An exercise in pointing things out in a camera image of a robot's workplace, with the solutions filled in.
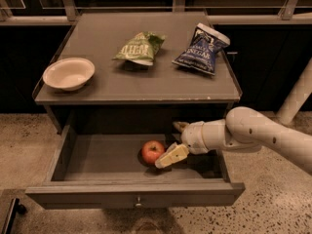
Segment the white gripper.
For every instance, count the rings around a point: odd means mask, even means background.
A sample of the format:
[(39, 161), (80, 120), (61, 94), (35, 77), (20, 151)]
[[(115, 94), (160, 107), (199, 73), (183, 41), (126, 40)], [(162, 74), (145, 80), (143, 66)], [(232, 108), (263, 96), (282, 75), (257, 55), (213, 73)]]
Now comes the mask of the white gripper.
[(191, 124), (188, 124), (187, 122), (174, 121), (173, 126), (176, 130), (182, 133), (180, 138), (183, 144), (177, 144), (175, 142), (170, 145), (167, 151), (155, 161), (155, 166), (158, 169), (167, 168), (172, 164), (186, 159), (189, 152), (191, 154), (206, 154), (209, 152), (209, 149), (206, 147), (202, 137), (202, 130), (204, 126), (203, 121)]

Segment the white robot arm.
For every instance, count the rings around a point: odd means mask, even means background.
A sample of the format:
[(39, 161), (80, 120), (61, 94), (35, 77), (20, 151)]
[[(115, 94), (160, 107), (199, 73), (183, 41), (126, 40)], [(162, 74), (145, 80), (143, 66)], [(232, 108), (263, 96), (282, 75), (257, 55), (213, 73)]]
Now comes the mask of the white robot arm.
[(312, 173), (312, 136), (293, 130), (289, 123), (312, 93), (312, 59), (306, 65), (291, 92), (278, 110), (276, 121), (238, 106), (225, 118), (211, 122), (175, 122), (181, 143), (172, 144), (155, 162), (164, 169), (187, 158), (213, 149), (249, 152), (266, 146), (307, 173)]

